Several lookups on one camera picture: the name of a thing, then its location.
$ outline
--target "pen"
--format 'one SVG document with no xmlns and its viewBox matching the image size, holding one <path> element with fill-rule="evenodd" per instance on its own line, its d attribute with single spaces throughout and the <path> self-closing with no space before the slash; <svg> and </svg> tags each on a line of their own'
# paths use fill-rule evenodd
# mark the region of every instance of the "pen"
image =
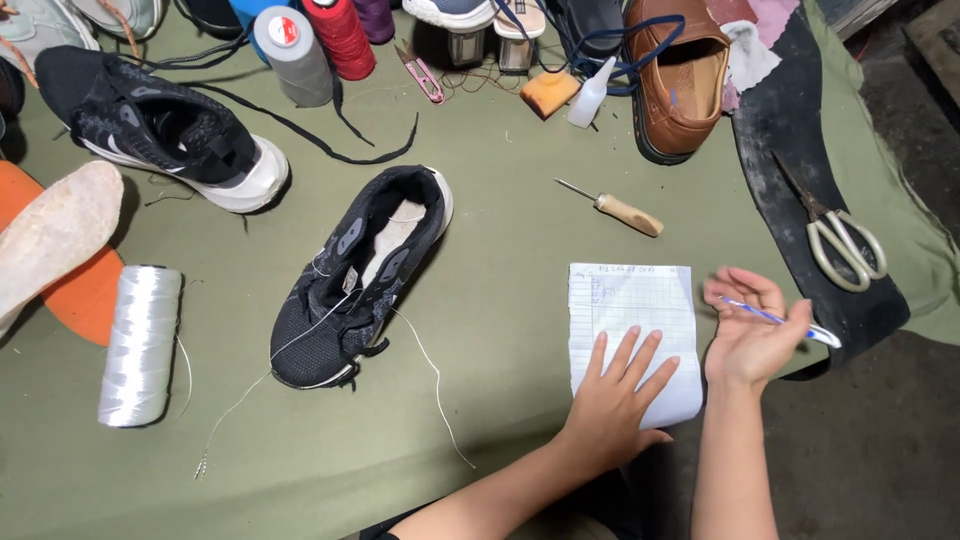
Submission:
<svg viewBox="0 0 960 540">
<path fill-rule="evenodd" d="M 779 324 L 779 325 L 781 325 L 781 324 L 783 324 L 783 323 L 785 322 L 783 319 L 779 318 L 777 315 L 774 315 L 773 313 L 767 313 L 766 311 L 763 311 L 762 309 L 757 309 L 756 307 L 749 306 L 749 305 L 744 304 L 744 303 L 742 303 L 742 302 L 737 302 L 737 301 L 734 300 L 733 298 L 728 298 L 728 297 L 726 297 L 726 296 L 721 296 L 721 297 L 720 297 L 720 300 L 723 300 L 724 302 L 726 302 L 727 304 L 730 304 L 730 305 L 732 305 L 732 306 L 737 306 L 737 307 L 741 307 L 741 308 L 743 308 L 743 309 L 746 309 L 747 311 L 750 311 L 751 313 L 753 313 L 753 314 L 755 314 L 755 315 L 759 315 L 759 316 L 761 316 L 761 317 L 765 317 L 765 318 L 767 318 L 767 319 L 770 319 L 771 321 L 773 321 L 773 322 L 775 322 L 775 323 L 777 323 L 777 324 Z M 826 329 L 824 329 L 824 328 L 822 328 L 822 327 L 818 327 L 817 325 L 810 325 L 810 330 L 806 331 L 806 336 L 809 337 L 810 339 L 814 339 L 814 340 L 816 340 L 816 341 L 819 341 L 819 342 L 827 345 L 828 347 L 833 347 L 834 349 L 839 349 L 840 347 L 842 347 L 842 344 L 840 343 L 840 338 L 839 338 L 839 337 L 837 337 L 837 336 L 834 335 L 832 332 L 827 331 Z"/>
</svg>

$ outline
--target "brown leather shoe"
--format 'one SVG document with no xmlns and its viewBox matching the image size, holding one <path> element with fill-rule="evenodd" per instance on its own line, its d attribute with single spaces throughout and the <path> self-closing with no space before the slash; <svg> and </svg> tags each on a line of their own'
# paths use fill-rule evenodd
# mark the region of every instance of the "brown leather shoe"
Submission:
<svg viewBox="0 0 960 540">
<path fill-rule="evenodd" d="M 636 147 L 648 160 L 675 165 L 700 148 L 720 118 L 730 41 L 707 12 L 704 0 L 629 0 L 624 26 L 681 14 L 684 31 L 641 67 L 634 91 Z M 628 35 L 624 52 L 633 63 L 654 50 L 676 28 L 649 26 Z"/>
</svg>

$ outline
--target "scissors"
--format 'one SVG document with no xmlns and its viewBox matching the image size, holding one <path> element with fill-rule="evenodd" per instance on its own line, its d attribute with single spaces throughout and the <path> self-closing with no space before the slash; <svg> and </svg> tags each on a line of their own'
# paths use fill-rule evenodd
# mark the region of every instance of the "scissors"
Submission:
<svg viewBox="0 0 960 540">
<path fill-rule="evenodd" d="M 783 177 L 790 182 L 790 185 L 793 186 L 794 190 L 800 196 L 800 202 L 804 204 L 804 208 L 806 208 L 806 212 L 810 217 L 810 223 L 806 226 L 806 234 L 810 240 L 810 250 L 813 252 L 813 258 L 816 259 L 817 265 L 824 271 L 824 274 L 826 274 L 834 284 L 847 292 L 863 292 L 870 286 L 870 280 L 879 280 L 886 276 L 887 256 L 883 253 L 883 248 L 880 246 L 880 242 L 877 241 L 876 236 L 866 227 L 854 221 L 853 216 L 843 210 L 831 210 L 821 205 L 813 197 L 809 188 L 807 188 L 804 179 L 791 174 L 786 164 L 777 156 L 776 152 L 771 152 L 771 154 L 773 154 L 774 161 L 777 162 L 780 170 L 783 171 Z M 826 217 L 829 224 L 833 227 L 833 231 L 830 230 L 827 224 L 820 221 L 821 216 Z M 867 242 L 867 246 L 869 246 L 870 250 L 874 253 L 876 270 L 867 263 L 860 248 L 853 242 L 850 232 L 847 231 L 844 223 L 853 227 L 863 236 L 863 239 Z M 824 244 L 821 241 L 821 237 L 833 246 L 833 249 L 835 249 L 847 265 L 850 266 L 856 275 L 856 283 L 845 279 L 833 266 L 827 254 L 824 253 Z"/>
<path fill-rule="evenodd" d="M 426 97 L 434 104 L 442 105 L 444 103 L 444 89 L 437 84 L 437 80 L 433 78 L 433 73 L 430 73 L 430 70 L 427 69 L 423 60 L 414 52 L 414 48 L 410 46 L 410 43 L 404 39 L 403 49 L 400 49 L 396 45 L 394 45 L 394 49 L 396 49 L 396 55 L 400 57 L 400 61 L 407 67 L 407 71 L 414 76 L 414 81 L 417 81 L 417 84 L 420 85 L 420 89 L 423 90 Z M 420 71 L 423 72 L 422 76 L 417 74 L 417 69 L 414 67 L 414 64 L 420 67 Z M 426 83 L 433 85 L 433 89 L 427 89 Z"/>
</svg>

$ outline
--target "grid paper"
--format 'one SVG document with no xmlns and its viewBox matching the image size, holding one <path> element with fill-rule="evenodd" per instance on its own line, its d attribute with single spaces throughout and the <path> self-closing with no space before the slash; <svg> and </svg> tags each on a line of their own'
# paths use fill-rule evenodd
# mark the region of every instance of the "grid paper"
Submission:
<svg viewBox="0 0 960 540">
<path fill-rule="evenodd" d="M 574 395 L 584 379 L 593 342 L 607 331 L 604 371 L 623 336 L 640 325 L 640 338 L 663 332 L 641 384 L 671 356 L 680 357 L 677 373 L 647 409 L 640 427 L 659 428 L 696 416 L 703 403 L 696 321 L 688 266 L 570 264 L 570 387 Z"/>
</svg>

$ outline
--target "pink thread snips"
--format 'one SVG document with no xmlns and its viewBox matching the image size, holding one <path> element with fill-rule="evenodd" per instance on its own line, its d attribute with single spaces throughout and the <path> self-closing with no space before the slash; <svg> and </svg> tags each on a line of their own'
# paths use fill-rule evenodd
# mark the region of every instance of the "pink thread snips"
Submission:
<svg viewBox="0 0 960 540">
<path fill-rule="evenodd" d="M 437 80 L 433 78 L 433 73 L 430 73 L 430 70 L 423 63 L 423 60 L 417 56 L 414 48 L 410 46 L 410 43 L 408 43 L 406 39 L 403 40 L 403 47 L 405 50 L 394 45 L 396 55 L 400 57 L 400 61 L 403 62 L 403 65 L 407 66 L 407 71 L 414 76 L 414 80 L 420 85 L 426 97 L 428 97 L 434 105 L 442 105 L 444 103 L 444 89 L 437 83 Z M 417 73 L 415 65 L 420 67 L 423 75 Z M 427 83 L 433 86 L 432 90 L 427 88 Z"/>
</svg>

